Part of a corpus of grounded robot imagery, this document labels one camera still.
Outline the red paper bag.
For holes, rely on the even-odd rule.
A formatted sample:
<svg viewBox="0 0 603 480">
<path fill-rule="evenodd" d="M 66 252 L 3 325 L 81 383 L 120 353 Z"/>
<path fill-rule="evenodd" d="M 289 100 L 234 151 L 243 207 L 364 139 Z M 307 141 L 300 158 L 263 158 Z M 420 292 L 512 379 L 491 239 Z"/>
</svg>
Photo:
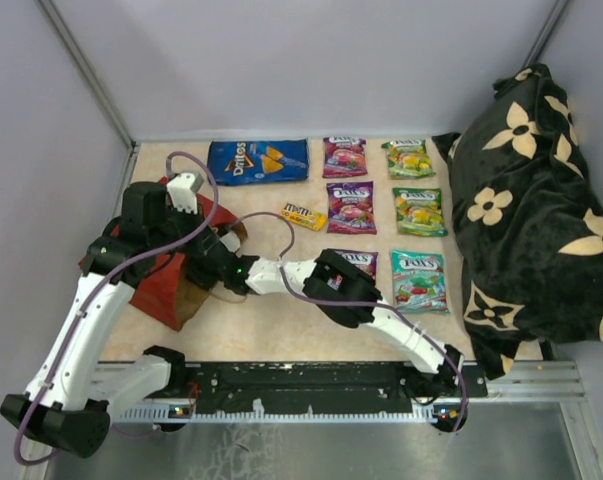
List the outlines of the red paper bag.
<svg viewBox="0 0 603 480">
<path fill-rule="evenodd" d="M 156 183 L 167 186 L 163 177 Z M 202 194 L 197 195 L 198 213 L 211 218 L 210 229 L 220 235 L 230 230 L 241 239 L 247 240 L 244 224 L 223 206 L 212 212 L 212 200 Z M 120 215 L 112 219 L 100 237 L 93 241 L 80 260 L 82 273 L 106 275 L 124 261 L 146 250 L 144 247 L 126 242 L 118 237 Z M 204 291 L 188 280 L 188 244 L 171 249 L 134 264 L 115 277 L 116 280 L 130 280 L 135 288 L 130 304 L 167 327 L 179 331 L 209 298 L 210 291 Z"/>
</svg>

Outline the blue snack packet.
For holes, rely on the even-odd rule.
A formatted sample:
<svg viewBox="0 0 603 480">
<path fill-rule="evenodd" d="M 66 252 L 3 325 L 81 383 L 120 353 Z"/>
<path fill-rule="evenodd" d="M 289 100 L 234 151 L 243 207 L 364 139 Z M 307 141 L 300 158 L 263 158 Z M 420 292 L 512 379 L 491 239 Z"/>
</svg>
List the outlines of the blue snack packet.
<svg viewBox="0 0 603 480">
<path fill-rule="evenodd" d="M 221 186 L 305 181 L 309 175 L 308 141 L 213 141 L 207 166 Z"/>
</svg>

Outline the yellow chocolate candy packet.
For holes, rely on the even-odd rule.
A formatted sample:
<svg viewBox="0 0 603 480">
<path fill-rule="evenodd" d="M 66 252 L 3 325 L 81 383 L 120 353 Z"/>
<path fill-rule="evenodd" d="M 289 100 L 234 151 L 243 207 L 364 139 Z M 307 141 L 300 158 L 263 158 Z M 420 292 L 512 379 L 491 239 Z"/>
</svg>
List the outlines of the yellow chocolate candy packet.
<svg viewBox="0 0 603 480">
<path fill-rule="evenodd" d="M 280 215 L 290 223 L 314 232 L 320 231 L 327 222 L 325 214 L 292 203 L 286 203 Z"/>
</svg>

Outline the purple berries candy packet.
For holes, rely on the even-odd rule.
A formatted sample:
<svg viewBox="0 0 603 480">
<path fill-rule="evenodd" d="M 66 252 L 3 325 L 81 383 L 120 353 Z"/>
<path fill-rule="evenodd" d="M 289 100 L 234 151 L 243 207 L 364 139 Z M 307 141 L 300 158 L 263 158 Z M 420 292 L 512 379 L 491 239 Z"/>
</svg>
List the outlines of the purple berries candy packet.
<svg viewBox="0 0 603 480">
<path fill-rule="evenodd" d="M 358 250 L 335 249 L 334 252 L 352 265 L 367 274 L 373 281 L 376 280 L 378 253 Z"/>
<path fill-rule="evenodd" d="M 328 195 L 327 232 L 331 234 L 376 235 L 374 183 L 331 182 Z"/>
<path fill-rule="evenodd" d="M 351 178 L 367 174 L 366 140 L 359 137 L 330 136 L 323 139 L 323 178 Z"/>
</svg>

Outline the teal candy packet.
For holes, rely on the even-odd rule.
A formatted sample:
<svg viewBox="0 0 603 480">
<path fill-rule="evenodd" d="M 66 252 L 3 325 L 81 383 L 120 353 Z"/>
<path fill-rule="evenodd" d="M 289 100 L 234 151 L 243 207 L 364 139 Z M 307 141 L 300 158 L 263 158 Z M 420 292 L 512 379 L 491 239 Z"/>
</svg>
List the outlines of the teal candy packet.
<svg viewBox="0 0 603 480">
<path fill-rule="evenodd" d="M 400 312 L 449 312 L 442 255 L 392 250 L 390 260 L 393 298 Z"/>
</svg>

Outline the green snack packet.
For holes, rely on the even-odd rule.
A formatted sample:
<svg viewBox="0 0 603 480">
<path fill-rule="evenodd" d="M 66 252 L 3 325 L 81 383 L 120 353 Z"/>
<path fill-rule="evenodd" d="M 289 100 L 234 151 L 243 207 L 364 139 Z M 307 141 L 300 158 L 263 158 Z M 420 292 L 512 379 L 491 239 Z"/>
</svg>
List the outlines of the green snack packet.
<svg viewBox="0 0 603 480">
<path fill-rule="evenodd" d="M 425 139 L 392 140 L 381 145 L 391 179 L 421 179 L 436 172 Z"/>
</svg>

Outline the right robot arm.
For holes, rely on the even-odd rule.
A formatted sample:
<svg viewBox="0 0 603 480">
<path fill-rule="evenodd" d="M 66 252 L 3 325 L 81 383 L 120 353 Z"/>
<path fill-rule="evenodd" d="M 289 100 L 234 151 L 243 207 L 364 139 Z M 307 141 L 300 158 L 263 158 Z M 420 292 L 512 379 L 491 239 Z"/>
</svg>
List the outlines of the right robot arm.
<svg viewBox="0 0 603 480">
<path fill-rule="evenodd" d="M 382 334 L 439 389 L 465 390 L 463 354 L 405 318 L 384 299 L 370 275 L 332 249 L 323 250 L 314 260 L 270 260 L 238 254 L 210 233 L 195 237 L 185 253 L 189 278 L 205 289 L 220 282 L 237 295 L 289 294 L 317 306 L 342 327 L 367 327 Z"/>
</svg>

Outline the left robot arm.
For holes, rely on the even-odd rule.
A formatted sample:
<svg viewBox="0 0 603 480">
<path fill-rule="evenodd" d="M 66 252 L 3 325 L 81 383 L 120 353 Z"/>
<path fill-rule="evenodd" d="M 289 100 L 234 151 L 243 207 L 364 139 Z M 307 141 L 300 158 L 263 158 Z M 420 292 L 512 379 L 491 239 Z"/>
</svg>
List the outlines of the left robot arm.
<svg viewBox="0 0 603 480">
<path fill-rule="evenodd" d="M 107 338 L 123 308 L 158 256 L 193 244 L 211 217 L 199 211 L 201 180 L 179 174 L 166 184 L 136 182 L 126 188 L 116 235 L 101 235 L 81 261 L 71 308 L 45 361 L 21 394 L 5 396 L 0 414 L 16 430 L 13 455 L 21 466 L 38 460 L 22 453 L 30 440 L 81 458 L 102 445 L 113 418 L 145 397 L 185 383 L 185 357 L 153 346 L 99 389 L 90 385 Z"/>
</svg>

